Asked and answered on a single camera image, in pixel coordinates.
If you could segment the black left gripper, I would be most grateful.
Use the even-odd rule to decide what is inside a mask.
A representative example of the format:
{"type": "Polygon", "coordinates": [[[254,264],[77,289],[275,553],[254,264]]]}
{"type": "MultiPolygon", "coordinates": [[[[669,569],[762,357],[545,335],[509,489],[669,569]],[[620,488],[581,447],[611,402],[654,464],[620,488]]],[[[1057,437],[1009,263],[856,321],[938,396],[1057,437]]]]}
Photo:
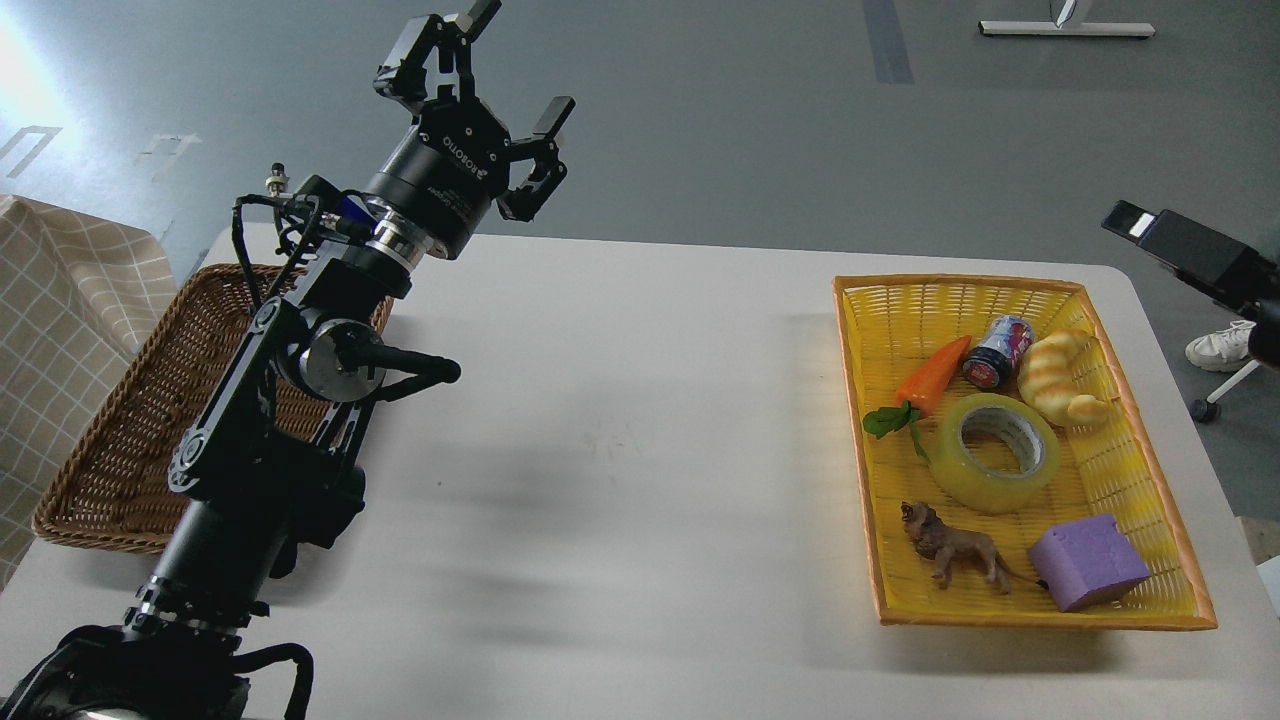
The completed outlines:
{"type": "Polygon", "coordinates": [[[415,119],[365,197],[420,228],[434,258],[456,260],[463,252],[513,164],[531,161],[532,169],[497,197],[509,222],[531,222],[567,176],[558,136],[576,108],[572,96],[554,96],[531,135],[511,141],[476,99],[472,45],[500,8],[500,1],[475,1],[462,13],[415,17],[375,70],[374,91],[415,119]]]}

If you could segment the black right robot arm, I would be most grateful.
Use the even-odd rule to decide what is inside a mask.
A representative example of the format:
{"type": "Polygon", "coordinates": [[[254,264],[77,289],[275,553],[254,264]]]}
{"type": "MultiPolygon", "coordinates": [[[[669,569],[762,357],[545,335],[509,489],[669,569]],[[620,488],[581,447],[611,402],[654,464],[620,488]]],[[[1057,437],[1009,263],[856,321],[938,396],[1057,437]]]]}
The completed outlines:
{"type": "Polygon", "coordinates": [[[1117,201],[1101,227],[1162,263],[1220,307],[1253,322],[1251,356],[1279,368],[1277,263],[1258,250],[1174,210],[1117,201]]]}

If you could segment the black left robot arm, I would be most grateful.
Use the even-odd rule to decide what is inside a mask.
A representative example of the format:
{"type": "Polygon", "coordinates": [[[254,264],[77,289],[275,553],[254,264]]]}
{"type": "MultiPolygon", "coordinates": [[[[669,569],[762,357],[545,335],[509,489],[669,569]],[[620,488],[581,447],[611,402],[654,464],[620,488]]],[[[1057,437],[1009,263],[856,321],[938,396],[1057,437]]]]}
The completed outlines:
{"type": "Polygon", "coordinates": [[[424,258],[457,259],[490,208],[530,222],[567,173],[572,97],[513,138],[475,92],[472,46],[499,10],[476,1],[406,23],[372,86],[411,123],[365,190],[312,176],[289,191],[275,163],[264,193],[234,201],[252,316],[172,455],[166,483],[188,506],[123,620],[69,632],[5,719],[241,719],[250,675],[280,662],[294,665],[284,715],[306,717],[311,652],[241,652],[239,633],[268,615],[260,591],[293,571],[301,544],[332,547],[364,510],[357,457],[375,407],[461,374],[385,343],[372,314],[408,293],[424,258]]]}

